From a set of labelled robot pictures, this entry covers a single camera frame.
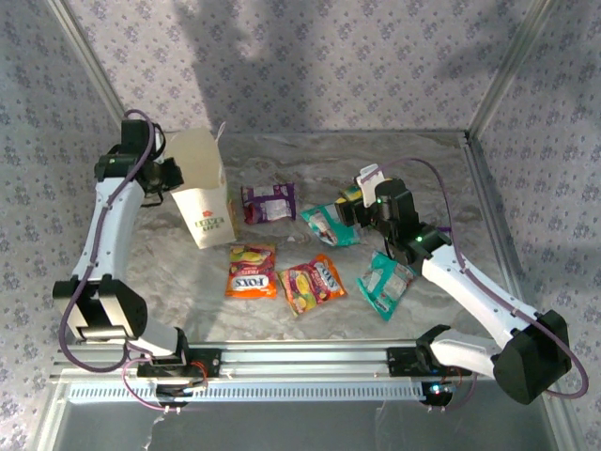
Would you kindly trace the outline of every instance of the teal snack bag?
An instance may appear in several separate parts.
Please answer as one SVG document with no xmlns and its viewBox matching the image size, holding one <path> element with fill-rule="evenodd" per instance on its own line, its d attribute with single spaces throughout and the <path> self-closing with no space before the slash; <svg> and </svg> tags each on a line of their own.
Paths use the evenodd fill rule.
<svg viewBox="0 0 601 451">
<path fill-rule="evenodd" d="M 318 205 L 300 215 L 319 239 L 330 246 L 350 246 L 360 241 L 357 227 L 342 224 L 334 204 Z"/>
<path fill-rule="evenodd" d="M 357 279 L 357 285 L 367 302 L 388 321 L 416 275 L 412 268 L 375 252 L 369 270 Z"/>
</svg>

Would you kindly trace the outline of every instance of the table surface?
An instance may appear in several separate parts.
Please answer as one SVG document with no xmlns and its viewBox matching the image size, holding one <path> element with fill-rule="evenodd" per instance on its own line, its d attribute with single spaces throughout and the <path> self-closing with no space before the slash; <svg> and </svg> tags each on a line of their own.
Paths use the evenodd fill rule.
<svg viewBox="0 0 601 451">
<path fill-rule="evenodd" d="M 224 135 L 220 150 L 232 193 L 240 185 L 292 181 L 297 211 L 330 203 L 361 167 L 399 157 L 420 157 L 443 175 L 451 197 L 456 236 L 464 254 L 494 281 L 501 272 L 456 133 L 363 133 L 327 135 Z M 444 200 L 434 175 L 418 163 L 389 169 L 413 192 L 420 218 L 447 226 Z M 223 295 L 229 244 L 199 250 L 171 196 L 162 206 L 141 210 L 133 237 L 128 285 L 148 303 L 150 313 L 184 329 L 191 342 L 225 340 L 415 338 L 437 324 L 470 334 L 486 332 L 442 289 L 420 278 L 385 322 L 362 297 L 356 278 L 367 269 L 383 240 L 369 231 L 362 243 L 331 248 L 298 217 L 263 225 L 245 225 L 234 196 L 240 242 L 274 242 L 276 269 L 326 254 L 342 276 L 348 295 L 294 317 L 278 287 L 275 300 L 227 299 Z"/>
</svg>

